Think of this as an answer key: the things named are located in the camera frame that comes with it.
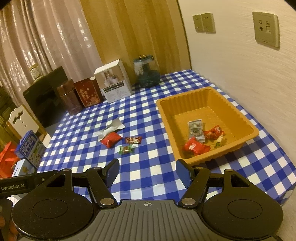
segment sheer curtain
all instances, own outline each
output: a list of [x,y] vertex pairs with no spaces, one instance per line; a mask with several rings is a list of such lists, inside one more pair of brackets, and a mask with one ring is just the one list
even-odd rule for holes
[[79,0],[12,0],[0,11],[0,31],[0,83],[16,105],[26,104],[34,64],[44,74],[63,66],[74,82],[102,66]]

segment hand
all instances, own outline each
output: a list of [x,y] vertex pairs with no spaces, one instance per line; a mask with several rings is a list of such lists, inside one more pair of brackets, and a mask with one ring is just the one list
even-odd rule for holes
[[[5,219],[0,215],[0,228],[5,226]],[[15,228],[13,222],[9,221],[9,233],[8,233],[8,241],[16,241],[17,240],[18,231]]]

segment orange plastic tray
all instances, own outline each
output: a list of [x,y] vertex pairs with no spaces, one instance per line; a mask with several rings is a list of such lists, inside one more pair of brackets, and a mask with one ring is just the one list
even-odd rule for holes
[[[168,133],[175,159],[181,158],[190,165],[209,161],[237,150],[246,141],[259,135],[258,129],[211,87],[166,97],[158,100],[156,104]],[[225,144],[214,148],[214,141],[206,140],[204,144],[211,146],[211,150],[198,156],[184,151],[183,146],[189,138],[187,123],[197,119],[202,119],[203,130],[220,125],[225,132]]]

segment candy wrapper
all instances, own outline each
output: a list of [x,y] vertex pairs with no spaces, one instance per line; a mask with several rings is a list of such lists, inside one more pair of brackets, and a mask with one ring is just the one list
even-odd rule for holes
[[119,147],[119,155],[124,155],[124,154],[129,154],[129,153],[133,153],[132,151],[132,144],[128,145],[128,146],[120,146]]
[[116,130],[122,130],[125,128],[125,125],[121,123],[119,118],[114,119],[110,125],[108,125],[105,129],[96,132],[98,136],[98,141],[101,141],[106,135]]
[[126,144],[141,144],[142,137],[126,137]]
[[210,146],[207,146],[198,142],[195,139],[195,137],[192,137],[191,139],[189,139],[189,141],[187,141],[187,143],[184,145],[184,150],[193,152],[195,156],[206,153],[210,149],[211,149]]
[[115,132],[111,132],[105,136],[101,142],[107,146],[108,148],[113,147],[118,141],[120,141],[122,137]]
[[202,131],[202,120],[193,120],[188,122],[189,127],[189,138],[195,137],[197,141],[204,143],[205,142],[205,136]]
[[224,145],[224,140],[225,140],[224,135],[221,134],[221,135],[218,137],[218,139],[215,140],[215,148],[220,147],[220,146],[223,146],[223,145]]
[[208,139],[217,140],[219,136],[224,135],[224,131],[221,130],[220,126],[217,125],[208,131],[204,131],[205,137]]

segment green candy wrapper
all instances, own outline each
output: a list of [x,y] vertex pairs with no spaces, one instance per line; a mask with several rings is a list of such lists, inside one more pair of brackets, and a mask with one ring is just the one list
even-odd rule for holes
[[119,155],[124,155],[124,154],[129,154],[129,153],[133,153],[132,151],[132,144],[128,145],[128,146],[120,146],[119,147]]

